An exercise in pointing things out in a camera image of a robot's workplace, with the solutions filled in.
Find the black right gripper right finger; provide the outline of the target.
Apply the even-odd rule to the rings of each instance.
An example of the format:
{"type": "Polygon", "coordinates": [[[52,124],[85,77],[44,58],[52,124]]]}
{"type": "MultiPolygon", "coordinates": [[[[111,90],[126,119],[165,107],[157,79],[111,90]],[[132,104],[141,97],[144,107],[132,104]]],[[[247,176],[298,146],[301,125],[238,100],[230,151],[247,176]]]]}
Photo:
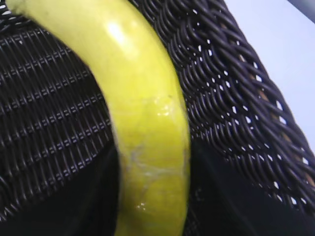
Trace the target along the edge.
{"type": "Polygon", "coordinates": [[[186,236],[313,236],[315,219],[267,195],[201,141],[191,143],[186,236]]]}

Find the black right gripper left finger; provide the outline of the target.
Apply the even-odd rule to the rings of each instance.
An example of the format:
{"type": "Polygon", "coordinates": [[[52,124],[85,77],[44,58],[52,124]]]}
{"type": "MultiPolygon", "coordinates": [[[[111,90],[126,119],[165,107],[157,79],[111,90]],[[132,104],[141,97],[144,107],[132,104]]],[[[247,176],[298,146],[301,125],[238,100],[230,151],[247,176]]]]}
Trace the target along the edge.
{"type": "Polygon", "coordinates": [[[1,223],[2,236],[113,236],[118,206],[116,149],[104,149],[61,190],[1,223]]]}

